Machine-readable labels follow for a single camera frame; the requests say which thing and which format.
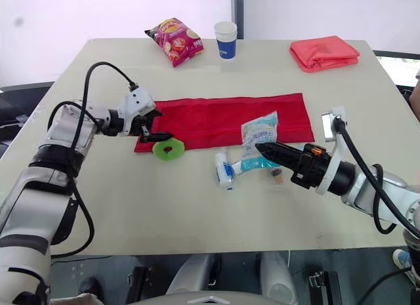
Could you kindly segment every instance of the black cable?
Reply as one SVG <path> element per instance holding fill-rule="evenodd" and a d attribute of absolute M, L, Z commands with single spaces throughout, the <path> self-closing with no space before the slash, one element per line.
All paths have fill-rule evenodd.
<path fill-rule="evenodd" d="M 68 181 L 70 184 L 70 188 L 73 190 L 74 196 L 76 198 L 77 204 L 79 205 L 80 209 L 82 210 L 83 214 L 85 215 L 86 218 L 86 222 L 87 225 L 89 227 L 89 237 L 87 238 L 86 242 L 80 246 L 78 249 L 74 250 L 74 251 L 70 251 L 68 253 L 64 253 L 64 254 L 54 254 L 51 256 L 52 259 L 57 259 L 57 258 L 64 258 L 64 257 L 69 257 L 69 256 L 73 256 L 74 254 L 80 253 L 83 249 L 85 249 L 86 247 L 88 247 L 93 240 L 93 237 L 95 236 L 95 227 L 93 225 L 93 220 L 91 215 L 89 214 L 89 211 L 87 210 L 85 203 L 83 202 L 79 190 L 77 190 L 76 187 L 76 183 L 74 181 L 74 178 L 72 176 L 72 172 L 70 169 L 68 169 L 67 172 L 67 176 L 68 176 Z"/>
<path fill-rule="evenodd" d="M 401 214 L 401 212 L 398 210 L 398 208 L 395 206 L 395 204 L 392 202 L 392 200 L 389 198 L 387 193 L 384 191 L 384 189 L 381 188 L 376 178 L 372 175 L 371 171 L 369 170 L 369 167 L 366 165 L 365 161 L 362 159 L 362 156 L 359 154 L 358 150 L 356 149 L 356 146 L 353 144 L 353 141 L 348 134 L 346 130 L 346 124 L 343 120 L 339 118 L 334 119 L 334 127 L 337 129 L 339 133 L 342 134 L 344 141 L 346 142 L 346 145 L 348 149 L 350 150 L 350 153 L 353 155 L 354 159 L 356 160 L 357 164 L 359 165 L 362 172 L 365 174 L 367 180 L 369 180 L 372 187 L 376 190 L 376 192 L 379 194 L 385 205 L 388 207 L 388 209 L 393 213 L 393 215 L 400 221 L 400 223 L 408 230 L 410 231 L 414 236 L 417 238 L 420 238 L 420 232 L 417 231 L 417 229 L 412 226 L 404 217 L 404 215 Z"/>
<path fill-rule="evenodd" d="M 379 183 L 379 185 L 382 188 L 383 183 L 383 168 L 380 164 L 374 164 L 372 165 L 376 168 L 376 178 Z M 396 224 L 392 223 L 388 228 L 383 228 L 381 225 L 381 220 L 379 219 L 379 202 L 381 201 L 381 196 L 378 192 L 375 192 L 375 197 L 373 198 L 373 221 L 375 222 L 376 229 L 381 234 L 389 234 L 391 233 L 395 227 Z"/>
<path fill-rule="evenodd" d="M 69 256 L 72 256 L 74 254 L 80 253 L 83 249 L 85 249 L 86 247 L 89 246 L 89 244 L 92 242 L 94 234 L 95 234 L 95 229 L 94 229 L 95 227 L 93 225 L 92 217 L 89 214 L 89 211 L 87 210 L 87 208 L 86 208 L 86 206 L 85 206 L 85 204 L 84 204 L 84 202 L 83 202 L 83 200 L 80 196 L 79 191 L 77 190 L 76 183 L 75 183 L 73 175 L 72 175 L 71 164 L 72 164 L 72 160 L 74 158 L 74 151 L 75 151 L 75 148 L 77 146 L 77 141 L 79 140 L 79 137 L 80 137 L 80 132 L 81 132 L 81 128 L 83 126 L 83 120 L 85 118 L 85 114 L 88 115 L 92 119 L 92 121 L 95 120 L 94 117 L 89 112 L 87 112 L 86 106 L 87 106 L 87 95 L 88 95 L 88 91 L 89 91 L 89 81 L 91 80 L 93 70 L 95 68 L 99 67 L 99 66 L 109 66 L 109 67 L 113 68 L 115 71 L 117 71 L 119 74 L 121 74 L 129 82 L 130 91 L 133 91 L 134 89 L 137 88 L 137 84 L 134 83 L 133 81 L 131 81 L 130 78 L 127 77 L 127 75 L 124 72 L 122 72 L 119 68 L 117 68 L 113 64 L 110 64 L 109 62 L 104 62 L 104 61 L 97 62 L 96 64 L 93 64 L 87 70 L 86 77 L 85 77 L 85 86 L 83 87 L 82 105 L 81 106 L 79 106 L 78 104 L 74 105 L 75 103 L 70 104 L 70 105 L 76 106 L 80 109 L 80 115 L 79 115 L 79 121 L 77 123 L 77 128 L 76 128 L 76 131 L 75 131 L 75 134 L 74 134 L 74 137 L 73 137 L 73 142 L 72 142 L 72 145 L 70 146 L 70 149 L 68 151 L 68 164 L 69 165 L 68 165 L 68 169 L 67 169 L 67 177 L 68 177 L 68 181 L 69 181 L 69 184 L 70 184 L 70 188 L 72 189 L 72 191 L 75 195 L 76 201 L 77 201 L 78 205 L 80 206 L 80 209 L 82 210 L 83 214 L 85 215 L 86 222 L 89 226 L 89 237 L 86 240 L 86 242 L 80 248 L 78 248 L 74 251 L 68 252 L 68 253 L 64 253 L 64 254 L 51 255 L 51 258 L 53 258 L 53 259 L 69 257 Z M 57 113 L 58 109 L 61 106 L 65 105 L 63 103 L 64 102 L 59 103 L 59 105 L 57 105 L 54 108 L 54 110 L 52 111 L 53 113 L 51 114 L 50 119 L 49 119 L 49 127 L 52 125 L 52 123 L 53 123 L 52 120 L 54 119 L 54 115 Z"/>
<path fill-rule="evenodd" d="M 86 261 L 86 260 L 97 260 L 97 259 L 107 259 L 107 258 L 111 258 L 114 257 L 112 256 L 103 256 L 103 257 L 89 257 L 89 258 L 82 258 L 82 259 L 74 259 L 74 260 L 59 260 L 59 261 L 54 261 L 51 264 L 51 267 L 54 266 L 55 264 L 65 264 L 68 262 L 77 262 L 77 261 Z"/>
<path fill-rule="evenodd" d="M 91 75 L 92 75 L 93 70 L 95 68 L 99 67 L 99 66 L 109 66 L 109 67 L 113 68 L 115 71 L 117 71 L 119 74 L 121 74 L 129 82 L 130 88 L 132 88 L 133 86 L 136 85 L 134 82 L 132 82 L 130 80 L 129 77 L 127 77 L 127 75 L 124 72 L 122 72 L 120 69 L 115 67 L 113 64 L 110 64 L 109 62 L 105 62 L 105 61 L 97 62 L 96 64 L 93 64 L 87 70 L 86 78 L 85 78 L 85 86 L 83 88 L 83 99 L 82 99 L 82 103 L 81 103 L 79 123 L 77 124 L 77 128 L 76 128 L 76 132 L 74 134 L 73 142 L 72 142 L 72 145 L 70 146 L 70 149 L 73 150 L 73 151 L 75 150 L 75 147 L 77 145 L 77 141 L 79 140 L 81 128 L 83 126 L 83 118 L 85 117 L 85 113 L 86 113 L 87 93 L 89 91 L 89 81 L 91 80 Z"/>
<path fill-rule="evenodd" d="M 357 302 L 357 305 L 362 305 L 365 300 L 369 297 L 369 295 L 385 280 L 389 279 L 390 277 L 393 277 L 397 274 L 403 274 L 404 272 L 410 271 L 411 267 L 407 267 L 404 269 L 399 269 L 398 271 L 391 272 L 390 274 L 386 274 L 383 277 L 380 277 L 366 292 L 363 294 L 363 296 L 360 298 L 360 300 Z"/>
<path fill-rule="evenodd" d="M 48 120 L 48 127 L 47 130 L 50 129 L 51 125 L 53 124 L 54 121 L 54 117 L 57 114 L 57 111 L 61 108 L 61 106 L 64 105 L 71 105 L 71 106 L 75 106 L 77 108 L 79 108 L 81 110 L 81 106 L 75 102 L 70 102 L 69 100 L 65 100 L 64 102 L 58 103 L 57 106 L 54 107 L 54 109 L 51 112 L 50 118 Z M 95 124 L 95 126 L 98 128 L 98 130 L 101 130 L 102 126 L 101 124 L 95 119 L 95 117 L 92 116 L 91 113 L 89 113 L 88 111 L 85 112 L 87 117 L 89 117 L 91 119 L 91 121 L 93 121 L 93 123 Z"/>

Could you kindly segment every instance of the green ring toy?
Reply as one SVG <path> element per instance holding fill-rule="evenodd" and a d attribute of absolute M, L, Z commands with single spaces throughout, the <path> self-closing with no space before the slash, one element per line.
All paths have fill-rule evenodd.
<path fill-rule="evenodd" d="M 170 138 L 166 141 L 156 142 L 153 145 L 153 155 L 162 161 L 170 161 L 180 157 L 184 151 L 184 143 L 175 138 Z"/>

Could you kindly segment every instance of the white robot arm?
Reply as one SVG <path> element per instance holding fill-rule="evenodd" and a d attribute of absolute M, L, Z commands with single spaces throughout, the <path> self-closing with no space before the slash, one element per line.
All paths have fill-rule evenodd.
<path fill-rule="evenodd" d="M 292 182 L 307 189 L 315 187 L 319 194 L 329 191 L 339 195 L 344 204 L 372 216 L 382 234 L 389 234 L 397 224 L 405 227 L 404 239 L 420 282 L 420 191 L 384 172 L 379 164 L 368 167 L 364 163 L 347 133 L 343 107 L 324 113 L 322 122 L 325 141 L 335 141 L 331 155 L 315 144 L 306 144 L 303 151 L 281 143 L 256 147 L 265 158 L 291 169 Z M 347 148 L 356 165 L 342 161 Z M 383 229 L 380 220 L 392 224 Z"/>
<path fill-rule="evenodd" d="M 59 107 L 63 107 L 62 115 L 53 121 Z M 86 103 L 79 137 L 72 148 L 82 107 L 83 103 L 77 102 L 57 106 L 47 138 L 0 208 L 0 304 L 48 304 L 50 246 L 69 236 L 78 206 L 93 231 L 74 178 L 96 133 L 140 135 L 142 142 L 172 137 L 166 132 L 151 133 L 153 118 L 161 113 L 147 92 L 131 83 L 131 92 L 116 110 Z M 83 250 L 92 237 L 93 232 L 86 244 L 71 254 Z"/>

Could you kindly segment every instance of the white wall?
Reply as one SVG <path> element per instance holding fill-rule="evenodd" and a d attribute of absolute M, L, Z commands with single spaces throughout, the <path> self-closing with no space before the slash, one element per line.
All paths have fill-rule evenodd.
<path fill-rule="evenodd" d="M 0 87 L 55 81 L 89 39 L 146 37 L 166 18 L 213 37 L 231 11 L 231 0 L 0 0 Z"/>
<path fill-rule="evenodd" d="M 244 0 L 246 39 L 364 39 L 420 54 L 420 0 Z"/>

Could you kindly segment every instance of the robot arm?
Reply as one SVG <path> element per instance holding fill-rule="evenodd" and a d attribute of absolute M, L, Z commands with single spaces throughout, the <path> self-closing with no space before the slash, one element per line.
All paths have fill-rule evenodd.
<path fill-rule="evenodd" d="M 48 304 L 50 246 L 61 243 L 72 230 L 79 204 L 72 198 L 76 193 L 74 177 L 78 176 L 96 133 L 140 135 L 142 142 L 173 136 L 151 132 L 154 117 L 161 113 L 146 91 L 137 87 L 116 110 L 88 105 L 72 150 L 80 106 L 77 102 L 66 103 L 0 208 L 2 304 Z"/>
<path fill-rule="evenodd" d="M 334 127 L 336 119 L 345 123 L 344 108 L 334 108 L 322 115 L 325 140 L 335 141 L 331 155 L 325 148 L 315 144 L 306 144 L 303 151 L 281 143 L 263 143 L 256 147 L 265 158 L 290 168 L 293 171 L 292 182 L 307 189 L 315 187 L 319 194 L 329 191 L 339 195 L 344 204 L 372 216 L 375 211 L 375 189 L 359 165 L 342 161 L 347 144 L 343 135 Z M 369 169 L 376 177 L 377 169 Z M 386 172 L 383 173 L 382 189 L 407 222 L 420 230 L 419 191 L 409 187 L 401 178 Z M 402 225 L 383 201 L 379 203 L 378 216 L 381 220 Z"/>

